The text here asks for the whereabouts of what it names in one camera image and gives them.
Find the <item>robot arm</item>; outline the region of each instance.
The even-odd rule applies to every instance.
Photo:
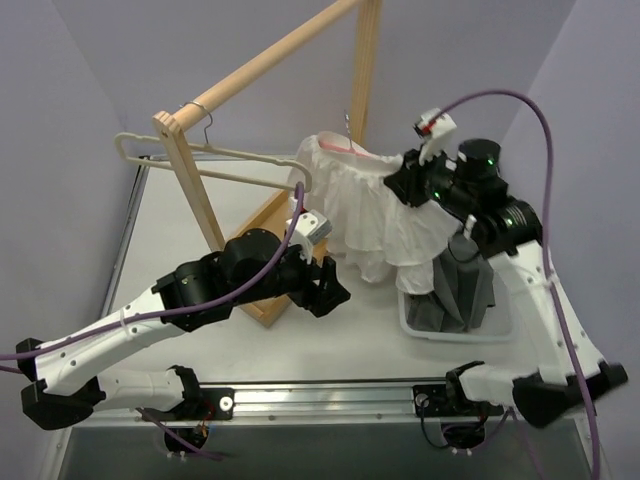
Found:
[[[244,285],[273,256],[280,245],[276,235],[252,229],[230,240],[223,251],[179,266],[162,277],[142,295],[120,310],[99,320],[72,337],[114,322],[116,328],[63,348],[18,362],[32,381],[22,391],[23,410],[45,430],[68,427],[89,417],[93,411],[145,407],[170,411],[176,418],[201,406],[201,393],[193,370],[173,366],[163,372],[121,370],[114,365],[143,348],[193,332],[229,318],[234,306],[280,295],[314,316],[321,317],[350,294],[340,285],[333,259],[322,266],[311,256],[312,246],[324,238],[330,225],[317,212],[303,214],[292,243],[281,260],[253,287],[234,300],[194,313],[159,316],[131,324],[124,320],[145,312],[174,310],[201,305],[223,297]],[[66,338],[42,343],[27,339],[17,352],[54,346]]]
[[[542,268],[542,225],[526,202],[511,196],[500,177],[500,145],[486,139],[460,144],[455,161],[444,143],[455,129],[448,115],[426,112],[414,125],[423,145],[404,155],[401,169],[385,185],[405,205],[437,202],[463,223],[477,223],[471,238],[507,288],[509,314],[534,346],[532,366],[486,365],[475,361],[448,372],[448,399],[459,411],[483,403],[517,407],[532,425],[544,427],[583,403],[575,371]],[[624,368],[607,364],[591,343],[554,274],[574,348],[593,400],[627,382]]]
[[[567,411],[582,406],[575,371],[542,273],[542,251],[536,241],[489,259],[496,277],[507,288],[510,315],[534,346],[537,365],[486,365],[473,362],[447,374],[449,398],[460,410],[483,402],[516,407],[535,427],[545,427]],[[574,347],[587,379],[591,398],[627,382],[624,368],[607,364],[582,329],[562,284],[552,280],[562,302]]]

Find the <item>clothes hanger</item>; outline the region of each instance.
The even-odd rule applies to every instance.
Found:
[[[189,148],[192,151],[213,153],[217,155],[225,155],[228,157],[241,158],[243,160],[253,160],[256,162],[270,163],[272,165],[276,165],[279,167],[296,168],[300,170],[304,175],[305,192],[311,191],[311,187],[312,187],[311,172],[301,163],[298,163],[294,160],[284,160],[284,159],[273,157],[270,155],[261,155],[257,153],[243,152],[239,150],[230,150],[227,148],[214,147],[213,145],[211,145],[209,143],[209,136],[207,135],[207,129],[213,124],[213,116],[209,111],[206,110],[206,108],[202,104],[195,101],[191,101],[187,103],[192,103],[204,109],[209,115],[209,120],[210,120],[209,124],[206,127],[204,127],[204,138],[205,138],[206,144],[200,145],[196,143],[189,143],[188,144]],[[128,156],[122,145],[122,142],[125,140],[131,140],[131,141],[142,142],[142,143],[162,144],[162,142],[158,137],[153,137],[149,135],[137,135],[131,132],[120,132],[114,137],[113,141],[115,143],[116,150],[120,155],[120,158],[122,158],[124,161],[130,162],[136,165],[141,165],[144,167],[161,168],[163,170],[173,171],[173,167],[168,162],[151,161],[151,160],[145,160],[137,157]],[[233,175],[230,173],[215,172],[212,170],[206,170],[202,168],[198,168],[197,170],[200,176],[202,177],[219,178],[222,180],[230,180],[232,182],[248,183],[251,185],[260,185],[263,187],[279,188],[282,190],[289,190],[289,191],[293,191],[295,189],[295,186],[288,185],[286,183],[281,183],[281,182],[272,182],[269,180],[262,180],[260,178],[243,177],[239,175]]]

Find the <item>white skirt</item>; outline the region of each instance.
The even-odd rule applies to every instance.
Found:
[[[363,280],[380,282],[396,269],[396,287],[410,295],[433,290],[432,260],[460,223],[435,202],[403,205],[382,182],[402,166],[402,155],[378,156],[331,132],[307,137],[297,161],[313,175],[305,208],[323,213],[333,225],[328,250],[345,255]],[[292,170],[289,183],[304,178]]]

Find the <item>wooden rack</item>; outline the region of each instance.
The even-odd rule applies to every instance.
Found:
[[[198,174],[185,133],[207,115],[206,111],[212,112],[231,99],[355,7],[359,7],[359,12],[350,119],[353,141],[362,145],[367,124],[371,76],[382,0],[337,0],[195,98],[194,103],[185,104],[173,114],[159,112],[153,116],[153,125],[158,132],[158,138],[166,149],[182,191],[207,244],[212,250],[224,247],[225,238],[209,202],[202,179]],[[247,220],[243,227],[236,232],[236,235],[249,228],[262,227],[282,237],[287,206],[287,192],[275,194]],[[314,253],[317,257],[322,257],[325,250],[325,245],[322,244],[316,248]],[[285,296],[256,302],[245,306],[244,309],[260,323],[269,326],[280,316],[288,304],[289,299]]]

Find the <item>white plastic basket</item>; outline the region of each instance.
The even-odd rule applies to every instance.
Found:
[[[414,330],[407,323],[409,296],[398,291],[398,311],[402,329],[412,337],[424,338],[441,342],[458,343],[498,343],[512,340],[517,333],[517,326],[513,322],[511,305],[504,282],[495,275],[493,277],[493,291],[496,306],[488,308],[482,325],[466,333],[442,333]]]

